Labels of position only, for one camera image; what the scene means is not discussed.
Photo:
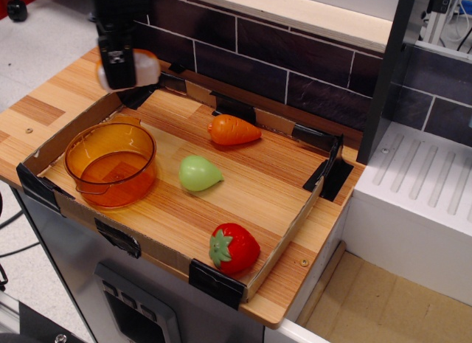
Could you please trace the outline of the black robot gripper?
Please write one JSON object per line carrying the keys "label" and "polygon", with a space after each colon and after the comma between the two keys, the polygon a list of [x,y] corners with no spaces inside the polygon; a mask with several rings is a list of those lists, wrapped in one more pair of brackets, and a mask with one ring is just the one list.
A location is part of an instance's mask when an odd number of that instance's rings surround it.
{"label": "black robot gripper", "polygon": [[148,13],[148,0],[93,0],[105,81],[112,90],[136,85],[133,58],[135,20]]}

